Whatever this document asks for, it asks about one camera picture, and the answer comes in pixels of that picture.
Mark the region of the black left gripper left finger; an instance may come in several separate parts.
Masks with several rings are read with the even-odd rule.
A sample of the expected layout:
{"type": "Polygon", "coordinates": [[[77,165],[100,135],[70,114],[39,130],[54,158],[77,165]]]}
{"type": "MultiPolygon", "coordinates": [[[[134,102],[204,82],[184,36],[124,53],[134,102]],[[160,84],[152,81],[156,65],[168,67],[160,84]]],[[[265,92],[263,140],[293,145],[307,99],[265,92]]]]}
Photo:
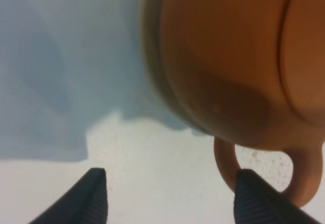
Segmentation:
{"type": "Polygon", "coordinates": [[[91,168],[31,223],[107,223],[107,219],[106,171],[91,168]]]}

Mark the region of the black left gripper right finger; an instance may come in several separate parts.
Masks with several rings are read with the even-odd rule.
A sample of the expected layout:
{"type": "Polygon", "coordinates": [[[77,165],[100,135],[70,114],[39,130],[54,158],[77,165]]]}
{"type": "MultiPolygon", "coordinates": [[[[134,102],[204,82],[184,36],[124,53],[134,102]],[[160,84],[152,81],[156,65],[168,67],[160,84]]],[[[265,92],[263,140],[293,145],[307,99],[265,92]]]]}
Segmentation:
{"type": "Polygon", "coordinates": [[[236,175],[234,219],[236,224],[318,223],[248,169],[236,175]]]}

